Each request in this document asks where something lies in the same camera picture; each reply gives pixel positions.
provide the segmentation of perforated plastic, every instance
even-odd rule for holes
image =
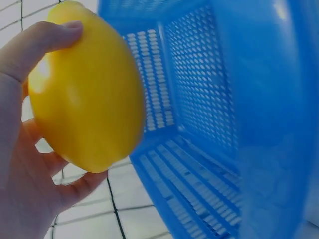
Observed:
[[[174,125],[158,32],[148,29],[123,38],[136,59],[145,88],[147,124],[144,132]]]
[[[180,123],[187,131],[233,153],[237,136],[232,92],[211,6],[205,4],[189,12],[165,30]]]
[[[100,0],[145,88],[132,163],[175,238],[294,237],[318,144],[310,2]]]

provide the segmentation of white tile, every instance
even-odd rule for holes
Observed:
[[[64,169],[64,177],[73,177],[73,176],[78,176],[78,175],[83,175],[86,173],[85,170],[73,165],[72,163],[68,164]]]
[[[44,138],[40,139],[35,146],[40,153],[51,153],[53,151]]]
[[[122,239],[115,214],[107,214],[55,228],[55,239]]]
[[[116,163],[113,163],[112,166],[110,168],[113,168],[113,167],[118,167],[118,166],[121,166],[121,165],[124,165],[124,164],[128,164],[128,163],[131,163],[131,160],[129,157],[126,157],[125,159],[122,159]]]
[[[62,171],[58,172],[52,179],[60,184],[62,181]]]
[[[119,212],[127,239],[145,239],[168,231],[156,208]]]
[[[73,176],[73,177],[64,178],[62,180],[61,184],[67,185],[67,184],[73,183],[74,181],[78,180],[81,177],[82,177],[82,175],[77,175],[77,176]]]
[[[22,122],[25,122],[27,120],[30,120],[34,117],[33,111],[32,111],[32,106],[31,106],[31,101],[30,101],[30,96],[25,97],[23,103],[22,103],[22,115],[21,115],[21,120]]]
[[[17,22],[0,31],[0,48],[21,32],[21,22]]]
[[[87,198],[82,200],[79,203],[89,203],[99,200],[106,200],[111,198],[111,193],[109,190],[109,185],[107,180],[104,180],[100,186],[97,187],[97,189],[91,193]]]
[[[21,19],[21,3],[14,4],[0,11],[0,28]]]
[[[75,0],[82,3],[87,9],[92,12],[97,12],[98,0]]]
[[[62,184],[70,184],[77,179],[79,179],[81,175],[78,175],[76,177],[70,177],[70,178],[65,178],[61,181]],[[90,202],[95,202],[95,201],[101,201],[101,200],[107,200],[111,198],[111,193],[109,189],[109,185],[107,183],[107,180],[104,180],[100,186],[98,186],[93,193],[91,193],[88,197],[83,199],[81,202],[78,204],[83,204],[83,203],[90,203]]]
[[[115,196],[114,201],[117,209],[140,207],[153,204],[143,185]]]
[[[49,228],[48,232],[44,236],[44,239],[52,239],[52,227]]]
[[[110,169],[109,179],[114,196],[134,190],[142,185],[131,164]]]
[[[22,13],[23,16],[28,16],[42,8],[59,3],[58,0],[23,0]]]
[[[23,21],[23,29],[27,29],[39,21],[46,21],[48,18],[48,14],[52,8],[53,8],[53,6],[24,18],[22,20]]]
[[[156,239],[174,239],[173,236],[171,234],[167,234],[167,235],[164,235],[162,237],[158,237]]]
[[[2,0],[2,1],[0,1],[0,10],[2,10],[5,7],[8,7],[16,2],[17,2],[17,0]]]
[[[74,206],[58,216],[57,223],[65,223],[74,219],[80,219],[87,216],[93,216],[100,213],[113,211],[111,200],[102,201],[90,205]]]

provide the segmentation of finger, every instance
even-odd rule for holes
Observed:
[[[45,53],[70,47],[82,34],[79,21],[57,25],[38,22],[18,34],[0,51],[0,72],[24,82]]]
[[[55,176],[58,172],[60,172],[68,162],[65,161],[62,157],[60,157],[55,152],[52,153],[42,153],[41,154],[45,166],[47,167],[49,174],[51,177]]]
[[[34,144],[37,144],[40,139],[42,139],[42,134],[40,133],[40,130],[38,126],[35,123],[34,118],[29,119],[26,122],[23,123],[23,127],[26,129],[26,131],[29,133],[32,142]]]
[[[92,193],[108,176],[108,171],[95,174],[86,173],[82,178],[69,185],[57,185],[63,210],[72,207]]]

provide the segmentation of grout line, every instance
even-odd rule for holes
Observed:
[[[53,223],[52,231],[51,231],[51,239],[54,239],[55,225],[56,225],[57,219],[58,219],[58,216],[56,216],[54,219],[54,223]]]
[[[54,3],[54,4],[51,4],[50,6],[46,6],[46,7],[44,7],[44,8],[41,8],[41,9],[39,9],[39,10],[37,10],[37,11],[34,11],[34,12],[30,13],[30,14],[27,15],[27,16],[23,16],[22,13],[21,13],[21,18],[20,18],[20,19],[18,19],[18,20],[16,20],[16,21],[14,21],[14,22],[12,22],[12,23],[10,23],[10,24],[8,24],[8,25],[6,25],[6,26],[0,28],[0,31],[5,30],[6,28],[8,28],[8,27],[14,25],[15,23],[18,23],[19,21],[23,22],[23,21],[22,21],[23,19],[25,19],[25,18],[27,18],[27,17],[29,17],[29,16],[32,16],[32,15],[35,15],[35,14],[37,14],[37,13],[43,11],[43,10],[46,10],[46,9],[48,9],[48,8],[50,8],[50,7],[53,7],[53,6],[55,6],[55,5],[58,5],[58,3]]]
[[[86,202],[86,203],[78,203],[78,204],[75,204],[75,205],[73,206],[73,208],[89,206],[89,205],[93,205],[93,204],[96,204],[96,203],[106,202],[106,201],[108,201],[108,200],[110,200],[110,198],[93,200],[93,201]]]
[[[146,239],[157,239],[157,238],[166,236],[166,235],[168,235],[168,234],[170,234],[170,232],[161,233],[161,234],[158,234],[158,235],[156,235],[156,236],[153,236],[153,237],[150,237],[150,238],[146,238]]]
[[[120,228],[120,231],[121,231],[121,234],[122,234],[122,238],[126,239],[126,236],[125,236],[122,224],[121,224],[121,220],[120,220],[120,217],[119,217],[119,213],[118,213],[118,210],[117,210],[117,208],[115,206],[115,201],[114,201],[113,192],[112,192],[112,188],[111,188],[109,177],[107,178],[107,181],[108,181],[110,194],[111,194],[111,198],[112,198],[112,204],[113,204],[113,208],[114,208],[114,213],[115,213],[116,219],[118,221],[118,225],[119,225],[119,228]]]
[[[43,10],[46,10],[46,9],[48,9],[50,7],[53,7],[53,6],[56,6],[56,5],[58,5],[58,3],[54,3],[54,4],[51,4],[49,6],[43,7],[41,9],[37,10],[37,11],[34,11],[34,12],[30,13],[29,15],[26,15],[26,16],[22,17],[22,19],[27,18],[29,16],[33,16],[33,15],[35,15],[35,14],[37,14],[37,13],[43,11]]]
[[[23,0],[21,0],[21,31],[23,31]]]
[[[123,212],[123,211],[137,210],[137,209],[144,209],[144,208],[151,208],[151,207],[154,207],[154,205],[149,204],[149,205],[139,206],[139,207],[122,208],[122,209],[118,209],[118,211]]]
[[[70,223],[76,223],[76,222],[84,221],[84,220],[91,219],[91,218],[97,218],[97,217],[104,216],[104,215],[111,214],[111,213],[114,213],[114,211],[107,211],[107,212],[103,212],[103,213],[97,213],[97,214],[89,215],[89,216],[82,217],[82,218],[76,218],[76,219],[72,219],[72,220],[69,220],[69,221],[56,223],[55,226],[67,225],[67,224],[70,224]]]
[[[52,227],[52,231],[51,231],[51,239],[54,239],[54,232],[55,232],[55,227]]]
[[[19,20],[17,20],[17,21],[14,21],[14,22],[10,23],[9,25],[4,26],[3,28],[0,28],[0,31],[5,30],[6,28],[8,28],[8,27],[10,27],[10,26],[12,26],[12,25],[14,25],[14,24],[18,23],[19,21],[21,21],[21,19],[19,19]]]
[[[127,165],[130,165],[130,164],[132,164],[132,163],[131,162],[122,163],[122,164],[119,164],[119,165],[111,166],[111,167],[109,167],[109,169],[120,168],[120,167],[127,166]]]
[[[14,3],[11,3],[11,4],[8,5],[8,6],[5,6],[4,8],[2,8],[2,9],[0,10],[0,12],[2,12],[2,11],[4,11],[4,10],[8,9],[9,7],[12,7],[13,5],[18,4],[19,2],[22,2],[22,0],[16,1],[16,2],[14,2]]]

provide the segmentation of plastic basket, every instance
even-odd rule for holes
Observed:
[[[318,121],[317,6],[101,0],[132,50],[147,124],[132,163],[177,239],[292,239]]]

